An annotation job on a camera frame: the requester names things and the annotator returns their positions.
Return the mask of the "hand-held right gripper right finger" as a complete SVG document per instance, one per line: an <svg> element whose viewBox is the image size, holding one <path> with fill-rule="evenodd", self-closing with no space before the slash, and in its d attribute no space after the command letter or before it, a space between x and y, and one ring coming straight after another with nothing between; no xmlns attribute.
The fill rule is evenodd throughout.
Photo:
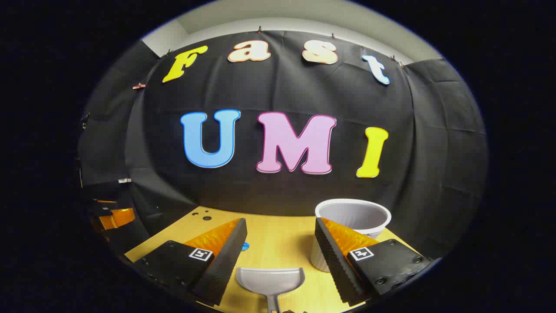
<svg viewBox="0 0 556 313"><path fill-rule="evenodd" d="M392 297L433 265L396 239L379 242L326 218L316 218L314 235L340 299L351 306Z"/></svg>

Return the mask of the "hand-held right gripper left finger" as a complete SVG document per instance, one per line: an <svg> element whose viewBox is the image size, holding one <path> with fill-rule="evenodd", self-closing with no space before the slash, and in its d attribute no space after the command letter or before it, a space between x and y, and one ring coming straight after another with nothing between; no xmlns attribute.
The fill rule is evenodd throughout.
<svg viewBox="0 0 556 313"><path fill-rule="evenodd" d="M238 218L185 243L167 240L132 268L186 302L220 305L247 235Z"/></svg>

